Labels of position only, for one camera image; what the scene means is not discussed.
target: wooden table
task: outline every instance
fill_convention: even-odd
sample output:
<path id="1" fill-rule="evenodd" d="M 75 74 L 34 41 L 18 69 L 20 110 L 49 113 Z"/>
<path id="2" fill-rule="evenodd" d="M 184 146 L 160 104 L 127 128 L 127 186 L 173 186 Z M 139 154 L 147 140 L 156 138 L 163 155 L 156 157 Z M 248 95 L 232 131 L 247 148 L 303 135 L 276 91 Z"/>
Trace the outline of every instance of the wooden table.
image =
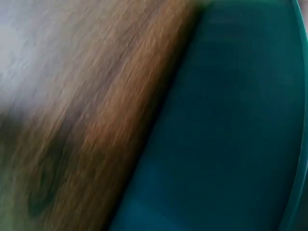
<path id="1" fill-rule="evenodd" d="M 1 231 L 107 229 L 197 11 L 0 0 Z"/>

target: teal surface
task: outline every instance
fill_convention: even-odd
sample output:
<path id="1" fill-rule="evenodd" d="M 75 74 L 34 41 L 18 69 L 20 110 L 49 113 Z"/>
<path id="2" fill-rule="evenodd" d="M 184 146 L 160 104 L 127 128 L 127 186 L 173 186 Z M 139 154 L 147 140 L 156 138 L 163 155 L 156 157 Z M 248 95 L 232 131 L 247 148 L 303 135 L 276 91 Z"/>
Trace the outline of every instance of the teal surface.
<path id="1" fill-rule="evenodd" d="M 110 230 L 277 230 L 301 148 L 303 67 L 290 1 L 211 4 Z"/>
<path id="2" fill-rule="evenodd" d="M 297 0 L 292 0 L 300 31 L 305 71 L 305 108 L 308 108 L 308 41 L 303 18 Z M 308 124 L 307 112 L 304 118 L 304 130 L 301 152 L 297 165 L 295 181 L 292 192 L 279 226 L 279 231 L 302 231 L 308 230 Z"/>

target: wooden surface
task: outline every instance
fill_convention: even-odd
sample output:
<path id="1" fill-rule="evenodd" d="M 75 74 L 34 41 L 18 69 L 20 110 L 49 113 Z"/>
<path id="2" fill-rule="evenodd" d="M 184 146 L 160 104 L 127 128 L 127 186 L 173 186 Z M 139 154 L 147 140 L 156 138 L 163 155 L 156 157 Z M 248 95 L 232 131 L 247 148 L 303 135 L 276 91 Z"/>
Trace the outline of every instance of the wooden surface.
<path id="1" fill-rule="evenodd" d="M 0 0 L 1 231 L 106 229 L 195 10 Z"/>

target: wood grain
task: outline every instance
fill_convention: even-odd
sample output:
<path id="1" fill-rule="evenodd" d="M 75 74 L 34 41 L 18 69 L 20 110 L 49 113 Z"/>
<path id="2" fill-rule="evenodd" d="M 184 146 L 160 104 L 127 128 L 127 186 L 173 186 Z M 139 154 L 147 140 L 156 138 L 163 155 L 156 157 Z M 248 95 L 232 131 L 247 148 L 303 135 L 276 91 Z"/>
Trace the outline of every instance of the wood grain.
<path id="1" fill-rule="evenodd" d="M 96 231 L 198 7 L 0 0 L 0 230 Z"/>

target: teal plastic container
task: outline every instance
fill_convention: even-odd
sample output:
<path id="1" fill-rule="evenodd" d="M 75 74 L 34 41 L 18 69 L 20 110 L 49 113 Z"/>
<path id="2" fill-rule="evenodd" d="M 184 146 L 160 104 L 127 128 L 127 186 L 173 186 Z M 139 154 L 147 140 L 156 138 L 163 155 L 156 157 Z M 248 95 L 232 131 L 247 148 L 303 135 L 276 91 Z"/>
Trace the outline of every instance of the teal plastic container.
<path id="1" fill-rule="evenodd" d="M 308 230 L 307 54 L 296 1 L 210 4 L 110 230 Z"/>

